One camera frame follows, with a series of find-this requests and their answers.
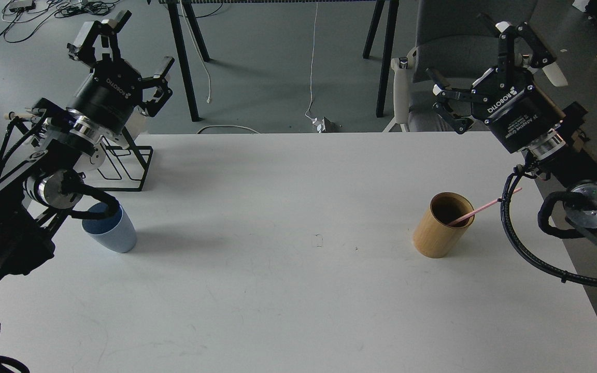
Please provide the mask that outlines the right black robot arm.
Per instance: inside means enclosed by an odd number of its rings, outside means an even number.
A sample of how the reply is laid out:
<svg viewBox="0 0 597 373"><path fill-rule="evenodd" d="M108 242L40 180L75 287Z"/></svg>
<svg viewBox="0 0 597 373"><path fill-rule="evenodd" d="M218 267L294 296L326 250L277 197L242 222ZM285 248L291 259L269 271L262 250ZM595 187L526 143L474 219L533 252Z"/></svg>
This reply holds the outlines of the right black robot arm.
<svg viewBox="0 0 597 373"><path fill-rule="evenodd" d="M478 20L498 39L497 64L469 89L454 88L435 68L433 109L457 134L479 120L510 153L523 151L524 164L514 168L500 198L501 222L521 257L541 271L597 288L597 278L569 273L541 260L518 238L511 222L511 198L523 177L555 177L564 191L545 197L537 215L541 231L560 239L587 238L597 246L597 159L585 147L579 127L587 113L579 103L565 109L536 85L532 70L557 68L556 57L528 23L495 23L488 15Z"/></svg>

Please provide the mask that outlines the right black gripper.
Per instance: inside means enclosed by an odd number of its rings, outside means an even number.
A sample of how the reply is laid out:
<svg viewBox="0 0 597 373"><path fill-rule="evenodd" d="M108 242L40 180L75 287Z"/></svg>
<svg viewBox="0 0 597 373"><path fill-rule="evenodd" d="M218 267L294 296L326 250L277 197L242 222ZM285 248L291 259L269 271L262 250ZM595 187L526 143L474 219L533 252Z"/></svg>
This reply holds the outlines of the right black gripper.
<svg viewBox="0 0 597 373"><path fill-rule="evenodd" d="M485 13L478 14L478 21L499 40L496 68L478 76L454 78L437 68L427 68L425 73L434 87L425 130L457 134L490 130L507 151L514 153L565 118L528 70L542 70L554 87L566 87L568 80L555 53L529 23L497 23Z"/></svg>

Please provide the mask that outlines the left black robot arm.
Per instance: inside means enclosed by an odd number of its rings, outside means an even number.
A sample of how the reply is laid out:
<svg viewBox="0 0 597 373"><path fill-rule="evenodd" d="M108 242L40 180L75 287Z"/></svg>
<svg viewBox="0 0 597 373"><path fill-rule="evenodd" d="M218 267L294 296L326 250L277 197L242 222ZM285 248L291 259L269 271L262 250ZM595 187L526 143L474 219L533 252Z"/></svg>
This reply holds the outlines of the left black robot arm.
<svg viewBox="0 0 597 373"><path fill-rule="evenodd" d="M66 108L39 99L25 116L10 114L0 149L0 281L28 275L54 256L52 241L66 218L103 220L120 210L106 191L83 182L76 168L95 155L103 138L123 137L134 146L126 123L133 113L154 117L173 94L166 56L142 77L122 56L118 33L131 17L88 21L68 56L90 73Z"/></svg>

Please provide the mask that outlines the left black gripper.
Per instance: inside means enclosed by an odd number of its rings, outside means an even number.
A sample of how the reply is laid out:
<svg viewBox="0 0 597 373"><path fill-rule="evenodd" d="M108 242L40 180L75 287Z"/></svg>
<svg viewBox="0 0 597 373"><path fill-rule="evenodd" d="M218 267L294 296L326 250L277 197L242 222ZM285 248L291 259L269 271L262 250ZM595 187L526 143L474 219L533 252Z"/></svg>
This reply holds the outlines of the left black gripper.
<svg viewBox="0 0 597 373"><path fill-rule="evenodd" d="M131 15L130 10L121 10L114 19L87 21L73 44L67 44L69 59L93 68L66 109L115 135L121 134L135 107L139 106L143 116L155 117L173 95L167 78L175 63L172 56L165 56L155 73L146 78L121 57L118 33ZM100 61L94 46L98 36L102 47L111 51ZM155 89L151 99L142 101L142 92L150 88Z"/></svg>

